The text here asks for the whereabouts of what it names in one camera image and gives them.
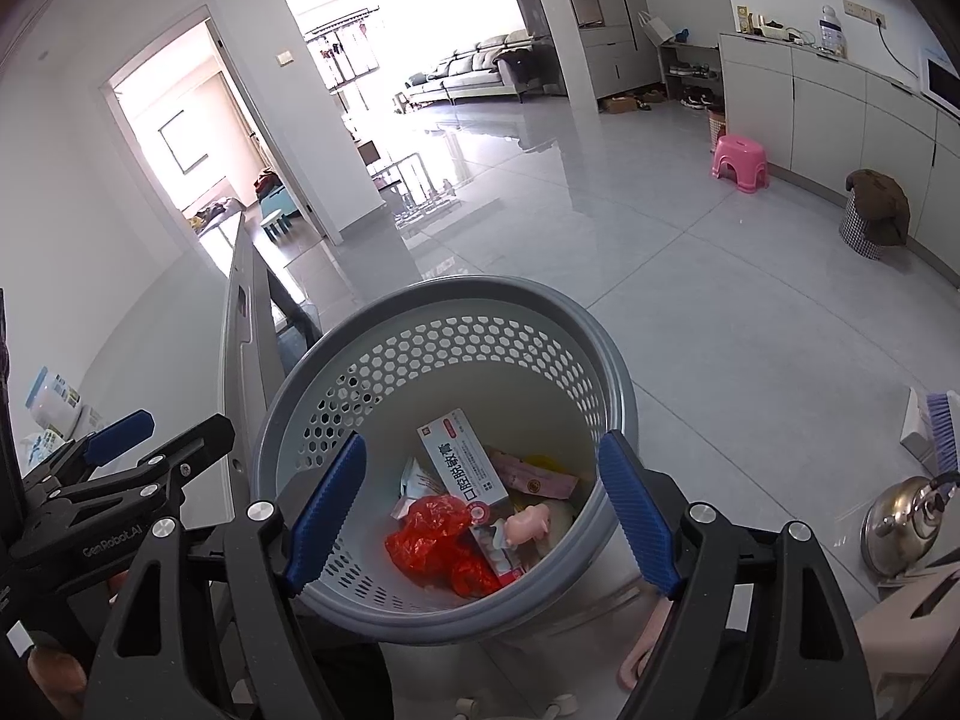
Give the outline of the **person's left hand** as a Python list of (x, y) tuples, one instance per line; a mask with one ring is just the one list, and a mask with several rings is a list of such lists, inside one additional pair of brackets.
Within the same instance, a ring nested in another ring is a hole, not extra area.
[(127, 580), (124, 571), (107, 580), (51, 595), (52, 606), (28, 614), (26, 629), (34, 644), (28, 650), (29, 674), (64, 718), (80, 718), (85, 710), (94, 655), (117, 595)]

